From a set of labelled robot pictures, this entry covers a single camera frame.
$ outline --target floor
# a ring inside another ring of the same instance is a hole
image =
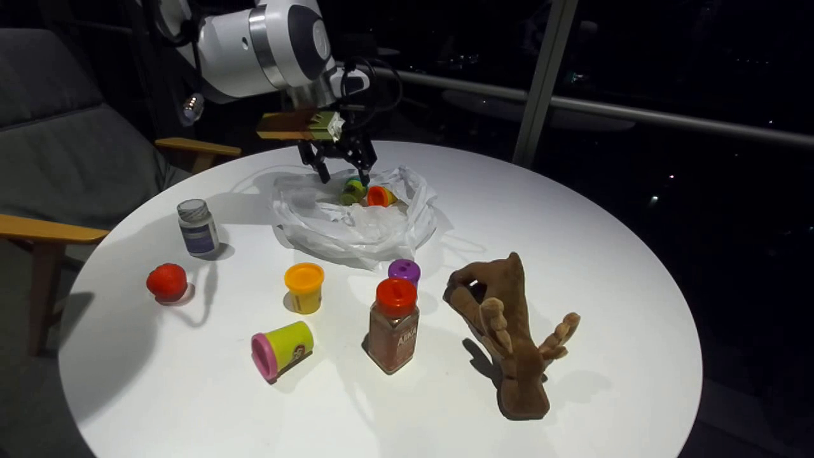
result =
[[[420,138],[497,157],[511,155],[516,134],[511,122],[426,110],[418,102],[407,106],[389,116],[376,138]],[[793,445],[782,440],[779,424],[787,421],[767,409],[772,395],[767,372],[782,373],[782,358],[774,364],[769,351],[787,341],[757,337],[767,327],[779,331],[757,312],[762,308],[757,303],[772,297],[774,286],[796,286],[801,299],[809,297],[801,290],[807,281],[792,281],[787,278],[793,275],[783,271],[813,271],[807,256],[796,258],[793,251],[807,253],[813,247],[807,210],[814,192],[801,199],[801,188],[782,185],[790,169],[799,178],[807,161],[796,153],[774,155],[769,163],[776,169],[769,169],[767,150],[753,144],[647,126],[601,133],[604,122],[595,122],[554,116],[534,167],[626,222],[682,284],[706,351],[703,406],[682,458],[813,454],[799,434],[792,438]],[[783,281],[746,286],[772,275]],[[0,284],[10,284],[0,292],[0,458],[89,458],[61,397],[57,358],[27,355],[28,251],[0,243]],[[753,360],[757,351],[769,353],[767,364]]]

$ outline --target brown wooden toy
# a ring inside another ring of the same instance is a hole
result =
[[[469,322],[492,355],[500,406],[510,419],[540,419],[551,412],[544,369],[567,353],[566,344],[581,326],[577,312],[538,346],[530,331],[525,265],[516,251],[507,258],[472,261],[455,270],[444,294]]]

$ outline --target brown bottle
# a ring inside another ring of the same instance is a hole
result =
[[[416,353],[418,286],[407,279],[381,279],[370,314],[366,353],[384,373],[400,372]]]

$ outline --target pink lid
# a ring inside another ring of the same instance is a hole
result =
[[[266,382],[277,378],[277,372],[281,372],[277,355],[271,346],[271,337],[266,337],[266,332],[252,335],[252,358],[255,358],[255,367],[259,369]]]

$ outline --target red cap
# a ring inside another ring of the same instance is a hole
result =
[[[381,279],[376,286],[376,308],[392,317],[413,312],[416,297],[418,286],[400,278]]]

